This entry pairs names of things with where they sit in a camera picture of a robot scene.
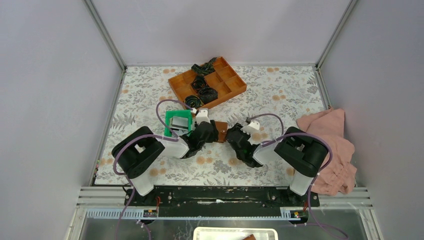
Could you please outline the brown leather card holder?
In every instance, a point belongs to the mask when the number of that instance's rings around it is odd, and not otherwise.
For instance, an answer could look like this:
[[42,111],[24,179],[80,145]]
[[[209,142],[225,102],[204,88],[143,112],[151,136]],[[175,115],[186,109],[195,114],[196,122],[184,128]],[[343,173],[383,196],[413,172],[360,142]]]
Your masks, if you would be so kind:
[[217,140],[218,143],[224,143],[226,141],[226,135],[228,130],[228,123],[224,121],[215,121],[215,127],[217,130]]

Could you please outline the green plastic card box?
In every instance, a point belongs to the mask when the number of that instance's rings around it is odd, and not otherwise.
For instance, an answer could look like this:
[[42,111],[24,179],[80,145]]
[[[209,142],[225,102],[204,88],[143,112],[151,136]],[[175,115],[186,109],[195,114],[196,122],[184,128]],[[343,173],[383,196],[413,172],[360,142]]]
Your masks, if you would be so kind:
[[193,129],[193,117],[190,110],[170,110],[165,113],[165,124],[181,136]]

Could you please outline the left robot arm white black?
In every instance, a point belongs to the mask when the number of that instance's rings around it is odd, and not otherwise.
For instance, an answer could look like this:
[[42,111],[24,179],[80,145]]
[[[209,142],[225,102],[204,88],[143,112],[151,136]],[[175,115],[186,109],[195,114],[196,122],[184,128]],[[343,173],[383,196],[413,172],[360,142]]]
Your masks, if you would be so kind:
[[195,122],[194,130],[176,138],[153,134],[149,127],[143,126],[112,149],[114,172],[128,179],[142,205],[148,206],[155,200],[154,184],[146,171],[157,158],[191,158],[206,143],[218,141],[219,130],[205,108],[198,111]]

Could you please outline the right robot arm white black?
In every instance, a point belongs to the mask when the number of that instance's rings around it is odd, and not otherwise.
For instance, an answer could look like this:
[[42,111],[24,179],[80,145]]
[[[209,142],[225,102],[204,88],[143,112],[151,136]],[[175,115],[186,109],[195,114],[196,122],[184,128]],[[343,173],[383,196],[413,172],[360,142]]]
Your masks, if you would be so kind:
[[246,126],[237,123],[227,130],[226,141],[235,151],[237,159],[251,168],[281,160],[294,168],[286,198],[293,206],[301,205],[321,170],[332,161],[331,147],[322,138],[293,126],[276,139],[252,144],[249,141],[251,133],[258,129],[257,121]]

